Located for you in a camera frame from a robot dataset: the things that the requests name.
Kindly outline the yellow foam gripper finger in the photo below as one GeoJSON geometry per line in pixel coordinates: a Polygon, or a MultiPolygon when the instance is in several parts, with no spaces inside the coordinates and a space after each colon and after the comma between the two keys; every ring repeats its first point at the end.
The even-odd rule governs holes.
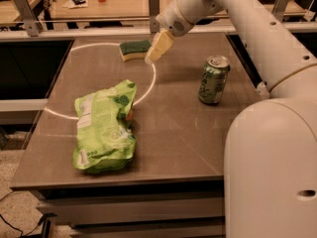
{"type": "Polygon", "coordinates": [[[146,64],[152,64],[159,60],[161,57],[160,52],[157,49],[149,49],[145,57],[146,64]]]}
{"type": "Polygon", "coordinates": [[[174,43],[174,36],[169,30],[161,30],[155,35],[152,43],[151,52],[154,54],[163,55],[174,43]]]}

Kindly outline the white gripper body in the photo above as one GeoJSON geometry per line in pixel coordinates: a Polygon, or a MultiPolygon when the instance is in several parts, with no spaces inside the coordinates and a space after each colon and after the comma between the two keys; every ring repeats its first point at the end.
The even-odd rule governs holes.
{"type": "Polygon", "coordinates": [[[161,13],[156,16],[156,20],[166,30],[169,30],[175,37],[184,36],[194,25],[183,16],[178,0],[173,0],[161,13]]]}

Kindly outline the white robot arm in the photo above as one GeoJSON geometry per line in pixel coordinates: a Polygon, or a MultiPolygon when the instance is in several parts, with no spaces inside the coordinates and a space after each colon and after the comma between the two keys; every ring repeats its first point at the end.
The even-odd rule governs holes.
{"type": "Polygon", "coordinates": [[[228,131],[226,237],[317,238],[316,58],[258,0],[173,0],[157,19],[180,37],[220,9],[268,95],[228,131]]]}

